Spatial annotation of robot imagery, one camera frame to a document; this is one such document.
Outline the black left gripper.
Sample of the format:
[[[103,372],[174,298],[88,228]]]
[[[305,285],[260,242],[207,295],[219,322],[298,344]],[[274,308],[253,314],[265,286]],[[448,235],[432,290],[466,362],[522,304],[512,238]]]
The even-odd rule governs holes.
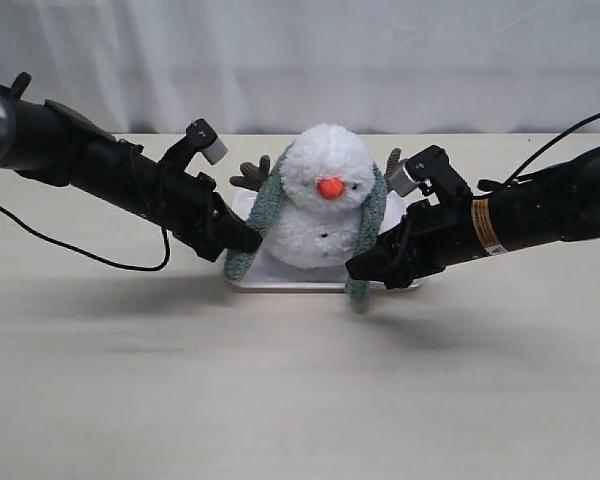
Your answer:
[[[216,261],[225,248],[255,253],[261,234],[227,207],[215,188],[203,172],[191,176],[159,164],[152,219],[204,260]]]

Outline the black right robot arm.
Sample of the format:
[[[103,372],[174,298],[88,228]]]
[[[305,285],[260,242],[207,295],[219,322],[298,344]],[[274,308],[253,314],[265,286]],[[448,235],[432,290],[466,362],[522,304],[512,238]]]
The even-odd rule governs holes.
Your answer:
[[[446,268],[554,242],[600,238],[600,146],[504,184],[483,180],[472,193],[444,149],[402,159],[389,180],[401,197],[420,189],[400,221],[345,264],[355,280],[387,289]]]

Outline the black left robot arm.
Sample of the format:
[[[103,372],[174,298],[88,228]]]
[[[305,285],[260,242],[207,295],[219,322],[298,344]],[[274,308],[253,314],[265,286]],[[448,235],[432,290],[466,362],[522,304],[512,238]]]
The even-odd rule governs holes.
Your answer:
[[[172,233],[210,262],[225,250],[258,250],[261,234],[227,205],[215,180],[186,171],[196,154],[215,165],[227,153],[206,119],[192,121],[153,161],[143,146],[116,138],[64,104],[24,100],[30,81],[22,72],[0,84],[0,169],[52,187],[75,187]]]

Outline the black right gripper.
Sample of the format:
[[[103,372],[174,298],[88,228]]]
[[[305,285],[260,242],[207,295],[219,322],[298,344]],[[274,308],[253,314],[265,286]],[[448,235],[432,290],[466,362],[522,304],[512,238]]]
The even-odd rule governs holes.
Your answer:
[[[454,205],[419,201],[379,236],[376,245],[356,254],[345,267],[351,279],[376,280],[396,289],[479,257],[469,200]]]

